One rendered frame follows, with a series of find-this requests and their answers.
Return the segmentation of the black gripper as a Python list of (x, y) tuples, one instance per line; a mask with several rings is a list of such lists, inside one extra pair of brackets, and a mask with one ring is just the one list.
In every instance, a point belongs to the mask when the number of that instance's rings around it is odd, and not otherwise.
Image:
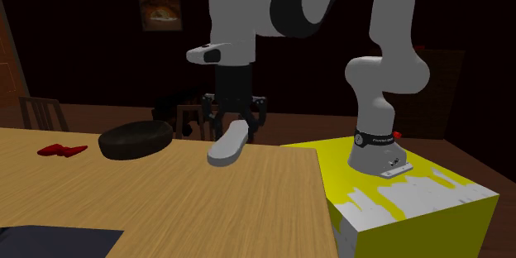
[[(215, 95), (205, 93), (201, 101), (203, 118), (209, 122), (210, 138), (218, 141), (222, 137), (222, 119), (225, 112), (240, 113), (248, 125), (248, 137), (253, 138), (258, 128), (265, 124), (267, 98), (252, 97), (252, 65), (217, 65), (215, 79)], [(252, 114), (252, 105), (258, 108), (258, 118)]]

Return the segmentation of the white oval object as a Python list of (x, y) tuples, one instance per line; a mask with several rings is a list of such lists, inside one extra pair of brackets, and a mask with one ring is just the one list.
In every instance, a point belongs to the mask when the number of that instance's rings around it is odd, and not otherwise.
[(208, 163), (223, 167), (235, 162), (248, 140), (249, 126), (245, 120), (230, 123), (227, 131), (208, 151)]

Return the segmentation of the wooden table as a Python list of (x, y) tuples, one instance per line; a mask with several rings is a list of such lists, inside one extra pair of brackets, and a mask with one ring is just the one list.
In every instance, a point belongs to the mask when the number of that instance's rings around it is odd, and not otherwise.
[[(54, 144), (88, 148), (37, 154)], [(338, 258), (315, 150), (247, 145), (217, 167), (209, 148), (115, 161), (95, 134), (0, 128), (0, 227), (123, 231), (107, 258)]]

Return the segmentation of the dark round bowl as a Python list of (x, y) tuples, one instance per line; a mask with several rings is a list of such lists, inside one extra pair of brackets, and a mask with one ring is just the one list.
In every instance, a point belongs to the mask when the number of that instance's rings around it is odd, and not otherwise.
[(174, 129), (167, 122), (139, 121), (105, 131), (98, 146), (110, 160), (135, 160), (162, 151), (173, 137)]

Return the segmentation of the red flat object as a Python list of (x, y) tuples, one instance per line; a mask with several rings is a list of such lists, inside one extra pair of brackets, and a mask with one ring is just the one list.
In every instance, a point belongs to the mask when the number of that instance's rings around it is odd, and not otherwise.
[(54, 144), (38, 150), (37, 154), (41, 156), (57, 155), (69, 158), (85, 151), (87, 148), (87, 146), (67, 147), (60, 144)]

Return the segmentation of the yellow and white robot stand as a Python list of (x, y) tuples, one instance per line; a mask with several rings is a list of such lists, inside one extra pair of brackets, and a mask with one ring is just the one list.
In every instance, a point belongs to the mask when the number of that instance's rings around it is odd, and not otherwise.
[(478, 258), (499, 194), (423, 157), (391, 179), (347, 164), (353, 140), (304, 142), (318, 154), (339, 258)]

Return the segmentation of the wooden slatted chair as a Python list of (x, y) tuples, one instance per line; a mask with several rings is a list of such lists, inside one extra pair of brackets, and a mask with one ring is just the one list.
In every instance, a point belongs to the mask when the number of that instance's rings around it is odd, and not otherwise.
[(60, 102), (57, 99), (19, 96), (18, 100), (21, 109), (21, 117), (25, 129), (32, 129), (31, 119), (29, 116), (29, 110), (27, 106), (27, 104), (29, 103), (34, 113), (37, 126), (40, 130), (53, 131), (55, 129), (49, 110), (49, 107), (53, 107), (55, 110), (56, 119), (60, 124), (61, 131), (69, 131), (69, 126), (65, 120), (65, 116), (61, 109)]

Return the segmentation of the dark wooden cabinet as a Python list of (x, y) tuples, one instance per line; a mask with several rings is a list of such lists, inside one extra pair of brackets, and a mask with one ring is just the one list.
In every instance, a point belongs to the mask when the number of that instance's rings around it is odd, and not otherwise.
[(416, 94), (386, 93), (395, 108), (394, 131), (404, 138), (442, 139), (461, 73), (463, 50), (418, 50), (430, 69), (426, 87)]

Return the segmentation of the dark grey mat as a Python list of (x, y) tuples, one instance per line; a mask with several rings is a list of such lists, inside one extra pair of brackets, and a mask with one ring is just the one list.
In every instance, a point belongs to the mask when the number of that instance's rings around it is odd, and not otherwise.
[(1, 227), (0, 258), (105, 258), (122, 234), (77, 227)]

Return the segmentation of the brown wooden door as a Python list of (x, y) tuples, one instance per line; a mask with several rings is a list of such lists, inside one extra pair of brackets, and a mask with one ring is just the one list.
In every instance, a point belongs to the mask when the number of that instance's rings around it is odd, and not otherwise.
[(6, 10), (0, 0), (0, 108), (15, 106), (20, 96), (29, 95)]

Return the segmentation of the framed wall picture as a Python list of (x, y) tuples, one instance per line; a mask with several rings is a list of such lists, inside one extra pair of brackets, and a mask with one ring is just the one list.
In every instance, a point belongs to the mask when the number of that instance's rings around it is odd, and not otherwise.
[(139, 0), (143, 31), (182, 31), (180, 0)]

